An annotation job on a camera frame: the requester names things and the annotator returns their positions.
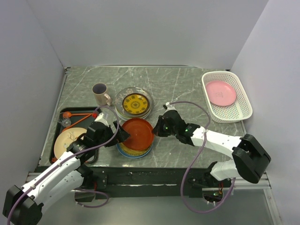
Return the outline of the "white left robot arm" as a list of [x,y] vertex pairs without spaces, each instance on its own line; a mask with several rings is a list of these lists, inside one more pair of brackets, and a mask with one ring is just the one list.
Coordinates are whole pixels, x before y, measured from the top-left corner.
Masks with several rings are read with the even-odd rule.
[[36,225],[42,210],[73,189],[92,192],[98,178],[85,162],[100,147],[122,143],[130,137],[117,121],[116,131],[102,122],[93,122],[86,133],[70,143],[67,150],[50,167],[22,187],[12,186],[6,193],[3,215],[7,224]]

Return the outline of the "pink plastic plate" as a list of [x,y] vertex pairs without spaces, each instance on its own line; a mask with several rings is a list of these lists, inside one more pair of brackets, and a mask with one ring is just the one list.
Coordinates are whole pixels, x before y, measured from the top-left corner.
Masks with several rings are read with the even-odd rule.
[[228,83],[212,81],[205,86],[209,101],[217,106],[229,106],[236,100],[236,91]]

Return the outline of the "woven bamboo plate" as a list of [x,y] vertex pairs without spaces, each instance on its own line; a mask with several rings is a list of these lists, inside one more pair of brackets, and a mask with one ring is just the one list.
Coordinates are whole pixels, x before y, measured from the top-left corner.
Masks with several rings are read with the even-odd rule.
[[150,149],[152,148],[152,145],[150,145],[148,148],[146,148],[144,150],[133,150],[133,149],[130,149],[130,148],[126,147],[122,143],[120,143],[119,146],[120,146],[120,149],[121,149],[122,152],[124,152],[127,155],[133,156],[133,157],[144,155],[148,151],[150,151]]

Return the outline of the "red-brown scalloped plate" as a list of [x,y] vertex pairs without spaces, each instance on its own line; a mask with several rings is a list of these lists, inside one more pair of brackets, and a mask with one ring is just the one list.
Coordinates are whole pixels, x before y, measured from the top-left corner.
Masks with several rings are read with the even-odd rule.
[[144,119],[129,119],[122,128],[130,134],[130,137],[123,142],[129,149],[142,151],[149,148],[154,141],[153,127]]

